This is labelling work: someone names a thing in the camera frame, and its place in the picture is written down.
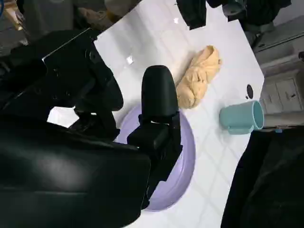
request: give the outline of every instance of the purple plate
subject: purple plate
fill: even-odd
[[[120,134],[116,138],[118,143],[127,144],[128,135],[139,126],[138,115],[141,113],[142,107],[138,105],[123,119]],[[191,182],[195,165],[195,142],[192,129],[181,110],[180,117],[183,150],[167,181],[161,181],[152,194],[147,211],[160,211],[171,207],[183,196]]]

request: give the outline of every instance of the black cloth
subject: black cloth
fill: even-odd
[[[265,25],[272,22],[281,8],[291,5],[291,0],[247,0],[247,17],[244,22]]]
[[[253,133],[237,166],[222,228],[303,227],[304,128]]]
[[[176,2],[190,30],[206,25],[206,0],[177,0]]]
[[[231,4],[236,0],[177,0],[180,13],[190,29],[206,25],[206,1],[212,8]],[[261,26],[269,24],[278,15],[281,8],[291,5],[291,0],[247,0],[247,11],[230,20],[242,19],[242,23]]]

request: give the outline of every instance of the mug handle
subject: mug handle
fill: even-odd
[[[228,129],[229,134],[235,134],[235,135],[240,135],[240,134],[250,134],[254,130],[254,126],[251,127],[246,127],[246,128],[234,128],[230,127]]]

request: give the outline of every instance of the white tabletop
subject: white tabletop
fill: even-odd
[[[264,76],[239,22],[228,23],[221,7],[207,7],[207,26],[189,31],[176,0],[144,0],[95,42],[123,93],[124,107],[114,113],[118,127],[140,102],[147,67],[166,65],[178,81],[193,54],[206,45],[214,45],[223,60],[201,104],[185,111],[197,156],[187,192],[168,210],[143,212],[131,228],[220,227],[234,171],[250,135],[231,136],[222,131],[219,111],[226,105],[246,102],[247,84],[258,100]]]

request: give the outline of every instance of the teal mug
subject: teal mug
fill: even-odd
[[[258,101],[249,101],[223,108],[219,122],[230,134],[250,134],[264,126],[264,113]]]

